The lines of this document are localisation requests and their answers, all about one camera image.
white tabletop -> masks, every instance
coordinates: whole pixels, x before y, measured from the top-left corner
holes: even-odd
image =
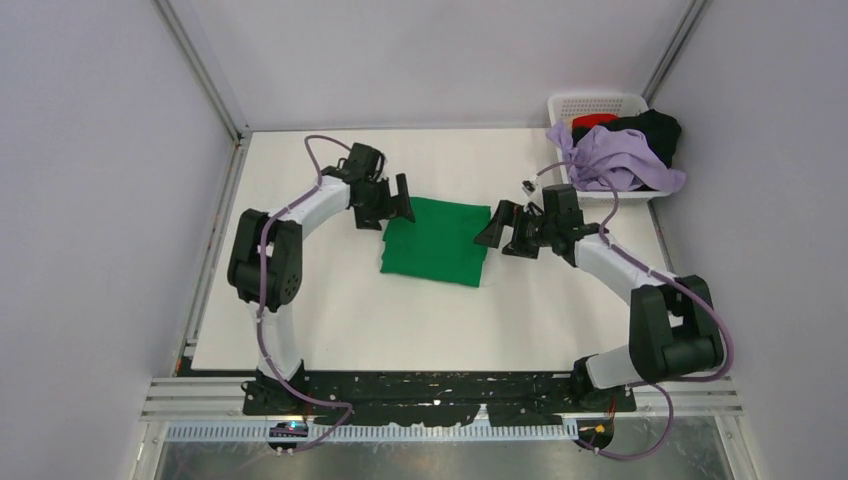
[[[411,196],[494,211],[523,203],[521,181],[556,160],[543,129],[350,130],[322,132],[381,150],[386,173],[407,174]],[[227,283],[241,212],[276,211],[307,189],[314,171],[304,132],[256,133],[248,150],[192,366],[252,370],[258,361],[247,306]],[[316,141],[319,163],[345,156]],[[558,181],[548,173],[543,184]],[[609,207],[585,207],[601,221]],[[647,205],[623,206],[610,230],[662,266]],[[505,236],[511,233],[505,229]],[[295,330],[308,369],[570,370],[585,355],[627,342],[628,307],[589,274],[542,249],[538,260],[489,250],[480,288],[381,274],[382,234],[356,230],[353,212],[325,222],[304,243]]]

gray floor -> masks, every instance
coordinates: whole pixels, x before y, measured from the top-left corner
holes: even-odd
[[[616,419],[609,450],[650,447],[665,419]],[[594,456],[571,442],[459,442],[327,444],[269,455],[257,443],[167,443],[158,479],[435,480],[501,479],[725,479],[732,478],[715,422],[678,418],[668,443],[636,462]]]

green cloth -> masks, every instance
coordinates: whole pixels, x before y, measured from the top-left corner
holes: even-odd
[[[486,247],[474,237],[489,223],[489,207],[413,197],[415,223],[389,221],[382,273],[480,286]]]

purple clothing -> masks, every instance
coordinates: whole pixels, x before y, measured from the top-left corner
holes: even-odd
[[[647,185],[660,192],[676,192],[686,174],[667,168],[648,147],[638,130],[610,132],[598,125],[573,145],[571,132],[559,121],[548,130],[548,139],[562,149],[565,161],[591,165],[610,179],[616,190],[629,192]],[[568,176],[577,190],[609,191],[598,174],[589,168],[568,167]]]

white laundry basket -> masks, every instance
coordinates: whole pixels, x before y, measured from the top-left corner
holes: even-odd
[[[648,110],[648,104],[639,95],[629,93],[582,93],[558,94],[548,99],[548,113],[551,125],[561,118],[570,118],[592,113],[612,113],[619,117],[631,117]],[[562,150],[557,148],[557,158],[562,161]],[[571,183],[568,171],[561,167],[562,180]],[[618,197],[622,203],[642,203],[652,198],[665,197],[671,192],[620,192]],[[611,192],[577,192],[580,203],[611,203]]]

